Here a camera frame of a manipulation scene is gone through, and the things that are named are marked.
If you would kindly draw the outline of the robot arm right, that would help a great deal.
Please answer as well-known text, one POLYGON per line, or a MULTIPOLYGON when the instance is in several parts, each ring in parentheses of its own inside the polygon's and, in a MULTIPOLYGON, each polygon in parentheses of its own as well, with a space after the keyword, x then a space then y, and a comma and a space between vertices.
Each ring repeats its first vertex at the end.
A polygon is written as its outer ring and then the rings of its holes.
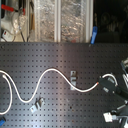
POLYGON ((128 58, 121 61, 124 71, 122 75, 126 84, 126 89, 121 88, 113 74, 105 74, 99 78, 99 84, 103 86, 106 92, 112 92, 116 96, 124 100, 125 104, 103 114, 106 122, 119 121, 119 128, 128 128, 128 58))

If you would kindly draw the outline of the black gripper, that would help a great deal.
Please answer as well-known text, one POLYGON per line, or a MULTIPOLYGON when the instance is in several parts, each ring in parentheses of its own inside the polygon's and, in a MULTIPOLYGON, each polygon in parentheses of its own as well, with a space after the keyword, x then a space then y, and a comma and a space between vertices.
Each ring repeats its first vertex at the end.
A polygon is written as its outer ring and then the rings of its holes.
POLYGON ((113 92, 116 90, 115 84, 107 80, 106 78, 100 78, 99 84, 106 92, 113 92))

